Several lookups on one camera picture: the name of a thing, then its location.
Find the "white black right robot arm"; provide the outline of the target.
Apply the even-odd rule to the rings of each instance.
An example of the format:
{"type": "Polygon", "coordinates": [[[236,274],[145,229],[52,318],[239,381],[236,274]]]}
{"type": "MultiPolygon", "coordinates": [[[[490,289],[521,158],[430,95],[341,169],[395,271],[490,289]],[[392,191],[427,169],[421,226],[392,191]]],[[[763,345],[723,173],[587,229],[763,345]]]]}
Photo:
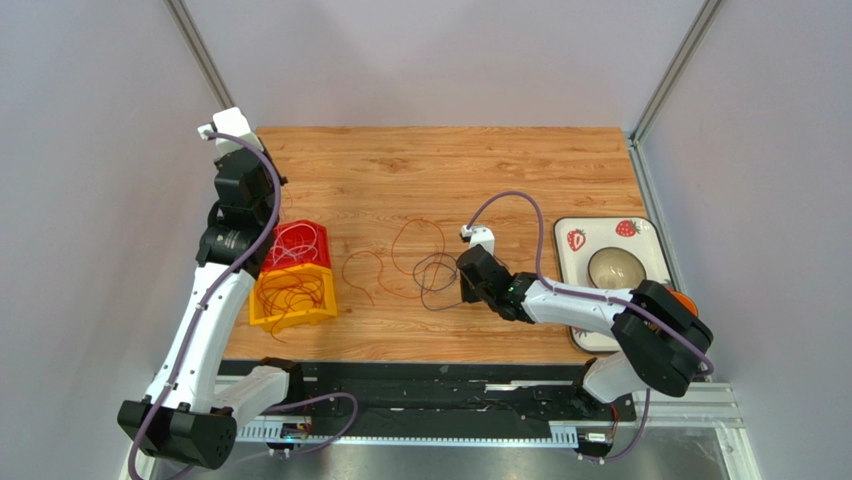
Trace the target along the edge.
{"type": "Polygon", "coordinates": [[[662,284],[605,290],[511,273],[494,256],[490,229],[464,226],[460,237],[468,245],[457,259],[463,301],[483,302],[507,321],[577,327],[618,343],[619,352],[592,359],[575,380],[583,400],[607,404],[645,389],[679,398],[706,363],[711,331],[662,284]]]}

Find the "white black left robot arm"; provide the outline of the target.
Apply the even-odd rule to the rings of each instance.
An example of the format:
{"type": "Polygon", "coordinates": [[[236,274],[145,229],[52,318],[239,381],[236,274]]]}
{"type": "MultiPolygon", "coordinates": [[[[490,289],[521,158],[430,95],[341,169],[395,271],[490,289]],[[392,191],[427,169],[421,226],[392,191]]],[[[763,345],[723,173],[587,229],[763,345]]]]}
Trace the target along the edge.
{"type": "Polygon", "coordinates": [[[220,468],[239,430],[283,401],[298,366],[264,360],[236,384],[215,390],[237,315],[259,279],[280,221],[287,179],[237,107],[217,112],[198,129],[213,141],[217,199],[199,240],[188,304],[175,338],[139,400],[121,405],[117,422],[132,441],[127,471],[141,478],[139,455],[192,469],[220,468]]]}

